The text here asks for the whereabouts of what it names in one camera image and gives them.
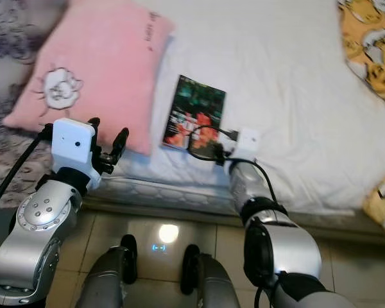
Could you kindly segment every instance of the yellow cartoon blanket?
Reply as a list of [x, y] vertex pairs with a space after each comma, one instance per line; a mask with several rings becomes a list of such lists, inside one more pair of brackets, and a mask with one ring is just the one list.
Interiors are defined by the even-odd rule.
[[[385, 0], [338, 0], [346, 62], [385, 100]], [[364, 211], [385, 228], [385, 179], [364, 202]]]

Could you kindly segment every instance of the book cover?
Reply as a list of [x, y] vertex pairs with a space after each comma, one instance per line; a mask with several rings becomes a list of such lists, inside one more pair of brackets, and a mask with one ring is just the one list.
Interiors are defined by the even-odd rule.
[[[178, 149], [186, 149], [189, 134], [201, 125], [219, 128], [225, 92], [180, 75], [175, 90], [173, 105], [164, 132], [162, 143]], [[218, 134], [215, 130], [196, 130], [193, 146], [204, 150]]]

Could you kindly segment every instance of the pink pillow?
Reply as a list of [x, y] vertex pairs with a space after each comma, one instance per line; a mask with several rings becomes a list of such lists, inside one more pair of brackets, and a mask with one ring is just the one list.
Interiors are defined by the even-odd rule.
[[149, 155], [155, 75], [173, 28], [130, 0], [72, 1], [4, 125], [40, 131], [61, 117], [99, 117], [99, 142], [128, 127], [128, 148]]

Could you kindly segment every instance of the white bedsheet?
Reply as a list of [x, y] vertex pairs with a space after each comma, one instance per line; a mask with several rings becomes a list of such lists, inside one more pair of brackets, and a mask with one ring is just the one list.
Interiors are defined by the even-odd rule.
[[221, 168], [160, 147], [178, 75], [225, 90], [222, 127], [256, 128], [258, 159], [289, 209], [354, 209], [385, 175], [385, 103], [348, 69], [336, 1], [138, 0], [172, 19], [150, 158], [113, 176], [228, 185]]

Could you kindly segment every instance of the bed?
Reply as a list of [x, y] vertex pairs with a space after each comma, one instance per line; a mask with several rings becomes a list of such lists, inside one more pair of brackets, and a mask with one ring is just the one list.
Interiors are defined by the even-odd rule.
[[126, 151], [87, 204], [236, 217], [221, 167], [161, 146], [182, 74], [227, 92], [222, 128], [260, 132], [257, 158], [290, 212], [322, 224], [361, 210], [385, 175], [385, 102], [345, 65], [335, 1], [137, 2], [176, 24], [155, 87], [152, 154]]

